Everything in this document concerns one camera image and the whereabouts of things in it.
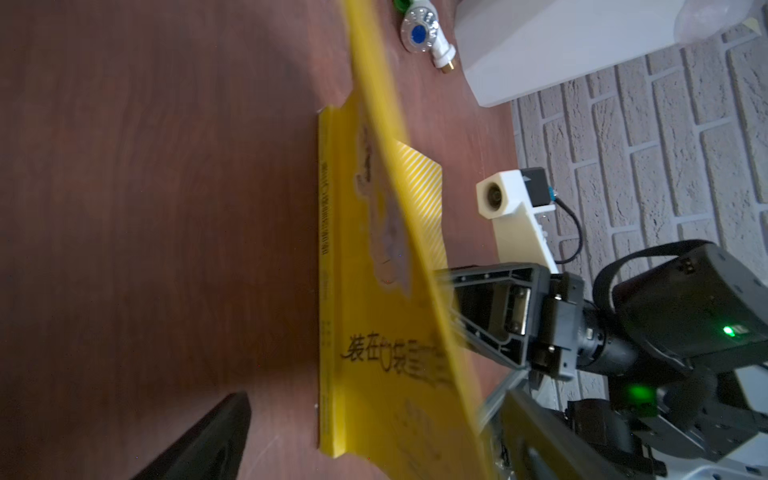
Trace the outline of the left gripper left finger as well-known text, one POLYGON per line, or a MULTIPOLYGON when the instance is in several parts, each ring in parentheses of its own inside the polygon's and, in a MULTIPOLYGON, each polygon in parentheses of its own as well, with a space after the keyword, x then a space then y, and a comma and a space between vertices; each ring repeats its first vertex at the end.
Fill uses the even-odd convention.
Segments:
POLYGON ((134 479, 236 479, 250 422, 247 394, 231 393, 134 479))

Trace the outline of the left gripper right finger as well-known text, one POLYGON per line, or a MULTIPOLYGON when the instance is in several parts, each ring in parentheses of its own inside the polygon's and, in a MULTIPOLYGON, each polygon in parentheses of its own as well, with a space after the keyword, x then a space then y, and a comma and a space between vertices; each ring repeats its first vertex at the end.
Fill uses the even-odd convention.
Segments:
POLYGON ((622 479, 559 419, 519 390, 500 408, 503 441, 518 479, 622 479))

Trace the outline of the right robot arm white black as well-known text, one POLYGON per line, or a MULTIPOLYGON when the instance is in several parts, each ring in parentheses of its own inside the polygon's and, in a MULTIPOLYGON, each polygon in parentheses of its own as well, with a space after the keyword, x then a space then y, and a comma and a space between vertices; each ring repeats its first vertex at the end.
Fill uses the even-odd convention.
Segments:
POLYGON ((661 264, 617 282, 533 263, 442 270, 471 350, 510 368, 480 426, 516 479, 657 479, 667 457, 721 461, 767 430, 737 371, 767 363, 767 289, 707 240, 650 247, 661 264))

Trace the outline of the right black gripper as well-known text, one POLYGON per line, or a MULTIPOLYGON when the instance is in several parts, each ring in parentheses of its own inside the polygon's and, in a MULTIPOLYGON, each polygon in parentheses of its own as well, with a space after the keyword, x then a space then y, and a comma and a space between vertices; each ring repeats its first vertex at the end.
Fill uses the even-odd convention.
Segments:
POLYGON ((618 318, 584 297, 578 275, 533 263, 435 274, 453 288, 451 315, 470 349, 500 365, 570 381, 579 371, 625 376, 643 361, 618 318))

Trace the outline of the yellow children's book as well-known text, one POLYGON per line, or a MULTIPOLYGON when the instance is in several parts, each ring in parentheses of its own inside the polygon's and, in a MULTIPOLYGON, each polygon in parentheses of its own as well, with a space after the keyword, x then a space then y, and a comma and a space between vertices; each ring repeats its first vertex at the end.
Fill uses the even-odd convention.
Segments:
POLYGON ((319 115, 319 447, 392 479, 490 479, 439 221, 421 213, 441 171, 407 153, 374 5, 340 8, 354 86, 319 115))

